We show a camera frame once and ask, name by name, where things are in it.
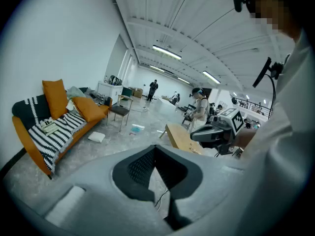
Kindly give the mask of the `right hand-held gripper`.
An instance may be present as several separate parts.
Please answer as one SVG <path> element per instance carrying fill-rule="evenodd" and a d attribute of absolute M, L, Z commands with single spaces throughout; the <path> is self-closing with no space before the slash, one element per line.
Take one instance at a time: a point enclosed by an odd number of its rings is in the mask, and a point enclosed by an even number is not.
<path fill-rule="evenodd" d="M 229 108 L 213 116 L 210 124 L 191 132 L 190 138 L 203 148 L 214 148 L 217 156 L 228 155 L 236 135 L 244 126 L 243 117 L 237 108 Z"/>

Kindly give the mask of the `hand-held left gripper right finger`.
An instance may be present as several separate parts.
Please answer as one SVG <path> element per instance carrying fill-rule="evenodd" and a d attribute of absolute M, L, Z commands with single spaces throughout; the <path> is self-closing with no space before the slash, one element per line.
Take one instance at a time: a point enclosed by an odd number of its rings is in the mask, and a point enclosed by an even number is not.
<path fill-rule="evenodd" d="M 203 180 L 198 165 L 160 145 L 155 146 L 155 167 L 173 200 L 190 197 Z"/>

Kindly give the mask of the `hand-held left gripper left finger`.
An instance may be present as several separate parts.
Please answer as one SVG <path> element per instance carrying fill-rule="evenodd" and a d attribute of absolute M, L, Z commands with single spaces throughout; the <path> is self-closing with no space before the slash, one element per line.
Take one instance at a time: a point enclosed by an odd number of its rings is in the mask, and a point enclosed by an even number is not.
<path fill-rule="evenodd" d="M 113 168 L 112 179 L 130 199 L 153 202 L 155 195 L 149 190 L 149 184 L 154 168 L 155 146 L 152 145 L 118 162 Z"/>

